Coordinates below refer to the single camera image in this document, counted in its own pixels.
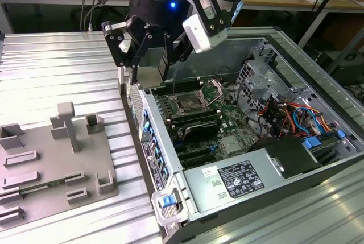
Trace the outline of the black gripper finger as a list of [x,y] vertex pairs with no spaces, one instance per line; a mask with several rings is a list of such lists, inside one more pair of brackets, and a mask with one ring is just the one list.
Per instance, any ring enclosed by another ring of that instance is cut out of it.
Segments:
[[[102,31],[116,66],[131,68],[130,83],[136,84],[138,65],[151,47],[151,27],[142,20],[127,20],[119,23],[103,22]],[[125,52],[120,44],[127,35],[131,39]]]
[[192,43],[185,31],[178,39],[179,42],[174,47],[172,35],[168,32],[164,33],[164,51],[159,64],[159,73],[163,81],[167,79],[169,68],[178,61],[185,62],[193,51]]

